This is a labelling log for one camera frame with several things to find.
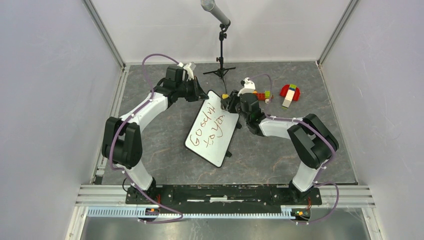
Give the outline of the white whiteboard with red writing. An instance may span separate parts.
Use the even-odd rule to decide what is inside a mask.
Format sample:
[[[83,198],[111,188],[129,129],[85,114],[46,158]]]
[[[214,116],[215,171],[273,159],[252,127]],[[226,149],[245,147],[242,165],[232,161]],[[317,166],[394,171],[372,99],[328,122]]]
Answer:
[[[184,141],[184,146],[220,168],[229,157],[229,146],[239,121],[237,113],[221,109],[221,97],[214,91],[207,92],[198,114]]]

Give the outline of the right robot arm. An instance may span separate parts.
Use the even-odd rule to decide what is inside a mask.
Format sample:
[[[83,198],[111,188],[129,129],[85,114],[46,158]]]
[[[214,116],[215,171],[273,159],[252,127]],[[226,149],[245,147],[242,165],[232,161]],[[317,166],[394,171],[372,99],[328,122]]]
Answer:
[[[291,140],[300,158],[300,165],[289,183],[288,196],[295,204],[306,201],[318,173],[339,149],[338,140],[324,123],[312,113],[301,118],[267,115],[254,93],[239,94],[233,91],[231,94],[223,94],[220,102],[223,110],[242,117],[252,134]]]

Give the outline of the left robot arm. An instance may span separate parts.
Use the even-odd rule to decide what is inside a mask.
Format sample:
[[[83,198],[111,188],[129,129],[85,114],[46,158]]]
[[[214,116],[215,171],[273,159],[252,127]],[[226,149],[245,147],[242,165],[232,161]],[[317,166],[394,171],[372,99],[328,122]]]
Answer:
[[[207,100],[209,97],[194,75],[193,62],[170,65],[150,94],[130,112],[120,117],[109,117],[105,122],[101,154],[113,170],[122,171],[138,190],[145,204],[153,203],[157,190],[154,178],[142,163],[142,132],[160,113],[179,99],[187,102]]]

